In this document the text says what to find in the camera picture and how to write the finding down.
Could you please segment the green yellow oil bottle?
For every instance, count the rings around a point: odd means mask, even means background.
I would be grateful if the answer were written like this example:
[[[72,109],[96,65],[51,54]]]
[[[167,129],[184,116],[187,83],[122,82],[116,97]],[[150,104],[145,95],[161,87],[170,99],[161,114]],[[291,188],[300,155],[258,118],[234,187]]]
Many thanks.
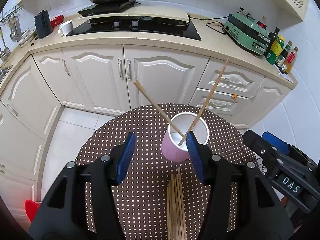
[[[270,64],[274,64],[278,56],[281,54],[283,48],[284,48],[285,38],[282,35],[279,35],[271,45],[271,48],[268,52],[268,54],[265,56],[266,60]]]

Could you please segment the black glass gas hob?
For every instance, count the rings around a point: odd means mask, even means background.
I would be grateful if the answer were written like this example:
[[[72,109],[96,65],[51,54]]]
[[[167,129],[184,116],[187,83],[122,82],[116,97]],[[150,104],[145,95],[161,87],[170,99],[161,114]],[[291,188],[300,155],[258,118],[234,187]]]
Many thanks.
[[[192,21],[180,21],[169,18],[151,16],[121,16],[92,18],[73,29],[68,36],[105,33],[105,32],[144,32],[178,37],[185,37],[200,41],[201,37]]]

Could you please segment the wall utensil rack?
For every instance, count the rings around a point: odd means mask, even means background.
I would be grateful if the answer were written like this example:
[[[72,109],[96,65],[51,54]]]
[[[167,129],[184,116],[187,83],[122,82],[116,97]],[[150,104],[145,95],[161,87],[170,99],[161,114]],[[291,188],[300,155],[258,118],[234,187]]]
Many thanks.
[[[11,54],[10,48],[6,44],[5,37],[9,36],[12,42],[16,42],[21,38],[22,32],[17,27],[17,17],[24,5],[18,3],[6,12],[1,11],[1,60],[4,61]]]

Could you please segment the red label soda bottle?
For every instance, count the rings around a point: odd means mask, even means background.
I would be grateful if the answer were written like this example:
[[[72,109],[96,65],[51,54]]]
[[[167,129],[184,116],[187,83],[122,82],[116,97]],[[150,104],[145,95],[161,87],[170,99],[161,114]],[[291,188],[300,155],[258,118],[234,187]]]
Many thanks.
[[[259,25],[260,27],[262,27],[263,29],[267,29],[267,25],[266,25],[266,17],[263,16],[262,19],[260,21],[257,21],[257,25]]]

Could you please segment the black induction cooker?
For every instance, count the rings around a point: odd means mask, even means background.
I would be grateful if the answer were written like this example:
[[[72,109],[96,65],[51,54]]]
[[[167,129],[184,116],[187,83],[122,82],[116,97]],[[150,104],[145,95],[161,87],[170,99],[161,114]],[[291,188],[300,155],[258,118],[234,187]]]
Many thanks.
[[[78,11],[82,17],[110,14],[116,12],[123,12],[136,4],[137,0],[127,0],[122,2],[106,3],[106,4],[96,4],[90,5],[84,9]]]

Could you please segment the stack of bowls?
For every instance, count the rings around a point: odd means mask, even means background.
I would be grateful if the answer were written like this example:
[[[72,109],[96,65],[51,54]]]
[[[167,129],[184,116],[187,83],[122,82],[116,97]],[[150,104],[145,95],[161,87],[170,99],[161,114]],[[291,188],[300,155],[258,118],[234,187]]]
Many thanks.
[[[27,30],[23,33],[20,41],[18,42],[18,45],[19,45],[20,47],[26,46],[30,41],[33,40],[33,38],[35,37],[35,34],[36,34],[36,30],[30,31],[29,29],[27,29]]]

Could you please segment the red plastic stool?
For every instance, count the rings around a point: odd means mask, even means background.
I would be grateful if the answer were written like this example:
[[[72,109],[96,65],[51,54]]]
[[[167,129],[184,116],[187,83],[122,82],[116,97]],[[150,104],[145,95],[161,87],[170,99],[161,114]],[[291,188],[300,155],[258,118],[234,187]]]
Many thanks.
[[[33,222],[40,205],[41,205],[41,202],[34,202],[31,199],[28,199],[25,201],[24,203],[25,213],[31,222]]]

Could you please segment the dark soy sauce bottle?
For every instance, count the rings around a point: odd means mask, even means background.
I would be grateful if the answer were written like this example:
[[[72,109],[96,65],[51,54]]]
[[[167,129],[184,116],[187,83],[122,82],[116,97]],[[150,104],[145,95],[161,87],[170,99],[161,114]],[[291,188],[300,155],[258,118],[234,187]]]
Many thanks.
[[[287,45],[284,47],[284,49],[282,50],[282,52],[280,53],[280,55],[278,56],[278,58],[276,59],[274,64],[278,68],[280,68],[283,65],[284,61],[286,60],[286,58],[288,56],[288,53],[289,53],[292,45],[293,45],[292,41],[289,41],[287,43]]]

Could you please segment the dark glass sauce bottle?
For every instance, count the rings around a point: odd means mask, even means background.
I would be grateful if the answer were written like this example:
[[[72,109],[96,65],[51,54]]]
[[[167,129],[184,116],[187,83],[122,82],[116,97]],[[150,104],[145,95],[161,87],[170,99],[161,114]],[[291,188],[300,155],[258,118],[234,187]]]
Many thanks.
[[[264,52],[264,56],[267,56],[268,53],[270,52],[271,46],[272,46],[273,42],[276,40],[276,38],[278,37],[279,31],[280,31],[280,29],[278,27],[276,27],[274,32],[270,32],[268,34],[268,38],[270,39],[270,42],[268,44],[266,51]]]

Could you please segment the stainless steel sink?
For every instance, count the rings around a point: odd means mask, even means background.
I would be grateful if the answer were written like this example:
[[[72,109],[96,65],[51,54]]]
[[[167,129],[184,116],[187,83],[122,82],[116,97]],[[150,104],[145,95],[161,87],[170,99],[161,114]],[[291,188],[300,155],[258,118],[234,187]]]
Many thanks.
[[[5,78],[5,76],[7,75],[7,73],[9,72],[9,70],[10,70],[11,68],[12,68],[12,65],[3,67],[3,68],[0,70],[0,83],[3,81],[3,79]]]

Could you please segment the wooden chopstick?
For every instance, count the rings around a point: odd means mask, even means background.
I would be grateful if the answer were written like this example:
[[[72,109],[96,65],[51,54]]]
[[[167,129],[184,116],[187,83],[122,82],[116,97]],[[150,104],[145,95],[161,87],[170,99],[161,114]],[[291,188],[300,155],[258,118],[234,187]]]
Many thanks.
[[[161,116],[172,126],[172,128],[180,135],[184,136],[184,134],[180,131],[180,129],[172,122],[172,120],[167,116],[167,114],[155,103],[152,98],[148,96],[146,93],[146,90],[143,88],[143,86],[136,80],[134,82],[134,85],[138,88],[138,90],[145,96],[145,98],[153,105],[153,107],[160,113]]]
[[[229,63],[229,59],[227,59],[227,60],[225,61],[225,64],[224,64],[223,68],[221,69],[221,72],[220,72],[220,74],[218,75],[217,80],[215,81],[215,83],[214,83],[214,85],[213,85],[210,93],[209,93],[208,96],[206,97],[206,100],[205,100],[204,104],[202,105],[202,107],[201,107],[200,111],[198,112],[197,116],[195,117],[195,119],[193,120],[193,122],[191,123],[191,125],[189,126],[189,128],[188,128],[188,130],[186,131],[185,135],[182,137],[181,141],[179,142],[179,144],[178,144],[179,146],[182,146],[182,144],[183,144],[184,141],[186,140],[187,134],[188,134],[189,132],[191,132],[191,131],[193,130],[193,128],[196,126],[199,118],[201,117],[201,115],[202,115],[202,113],[204,112],[204,110],[206,109],[206,107],[207,107],[207,105],[208,105],[211,97],[213,96],[213,94],[214,94],[214,92],[215,92],[215,90],[216,90],[216,88],[217,88],[217,86],[218,86],[218,84],[219,84],[219,82],[220,82],[220,80],[221,80],[221,78],[222,78],[222,75],[223,75],[223,73],[224,73],[224,71],[225,71],[228,63]]]
[[[182,178],[181,178],[181,170],[177,168],[177,187],[178,187],[178,194],[179,194],[179,201],[180,201],[180,208],[181,208],[181,223],[182,223],[182,233],[183,239],[187,239],[187,230],[185,226],[185,213],[184,213],[184,202],[183,202],[183,191],[182,191]]]
[[[175,233],[175,239],[179,238],[179,232],[178,232],[178,221],[177,221],[177,209],[176,209],[176,199],[175,199],[175,175],[172,175],[172,216],[173,216],[173,224],[174,224],[174,233]]]
[[[171,230],[172,230],[172,238],[175,239],[175,219],[174,219],[174,192],[173,192],[173,174],[171,174],[170,180],[170,213],[171,213]]]
[[[177,174],[175,175],[175,191],[176,191],[176,203],[177,203],[177,227],[178,227],[178,234],[179,239],[182,239],[182,229],[181,229],[181,218],[180,218],[180,203],[179,203],[179,197],[178,197],[178,178]]]
[[[171,226],[170,226],[170,187],[167,186],[167,228],[168,240],[171,240]]]

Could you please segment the brown polka dot tablecloth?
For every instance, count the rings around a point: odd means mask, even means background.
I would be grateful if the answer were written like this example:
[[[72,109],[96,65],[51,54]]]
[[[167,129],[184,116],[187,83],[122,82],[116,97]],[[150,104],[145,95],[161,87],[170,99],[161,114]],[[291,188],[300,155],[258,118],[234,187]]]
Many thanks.
[[[255,154],[243,144],[242,135],[225,119],[205,110],[208,146],[231,163],[256,163]],[[210,187],[197,179],[191,161],[174,163],[162,154],[161,143],[168,123],[151,106],[128,111],[104,125],[80,149],[75,162],[86,165],[109,154],[136,134],[136,147],[125,180],[112,187],[114,203],[126,239],[167,239],[167,185],[180,168],[187,239],[197,239],[206,210]]]

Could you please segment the red box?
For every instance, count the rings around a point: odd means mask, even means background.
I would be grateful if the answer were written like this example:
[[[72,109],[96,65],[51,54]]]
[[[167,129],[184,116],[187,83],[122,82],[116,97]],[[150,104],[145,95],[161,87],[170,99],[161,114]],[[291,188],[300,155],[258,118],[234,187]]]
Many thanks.
[[[58,16],[55,16],[54,18],[51,18],[50,19],[51,27],[55,28],[58,25],[60,25],[63,22],[64,18],[65,17],[63,15],[58,15]]]

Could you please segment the green electric grill appliance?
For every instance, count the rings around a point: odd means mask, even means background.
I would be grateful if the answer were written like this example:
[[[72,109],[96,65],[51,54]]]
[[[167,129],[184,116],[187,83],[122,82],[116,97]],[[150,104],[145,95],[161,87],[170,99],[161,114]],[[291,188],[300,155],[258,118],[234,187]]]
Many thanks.
[[[242,49],[258,56],[264,55],[271,42],[266,29],[241,13],[229,14],[223,30]]]

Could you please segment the white mug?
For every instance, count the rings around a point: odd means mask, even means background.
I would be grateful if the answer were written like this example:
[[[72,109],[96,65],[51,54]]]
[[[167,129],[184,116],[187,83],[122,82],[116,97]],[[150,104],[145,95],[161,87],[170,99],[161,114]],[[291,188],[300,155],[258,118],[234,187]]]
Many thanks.
[[[66,36],[68,33],[70,33],[72,30],[73,30],[73,21],[69,20],[59,25],[57,32],[61,37],[63,37],[63,36]]]

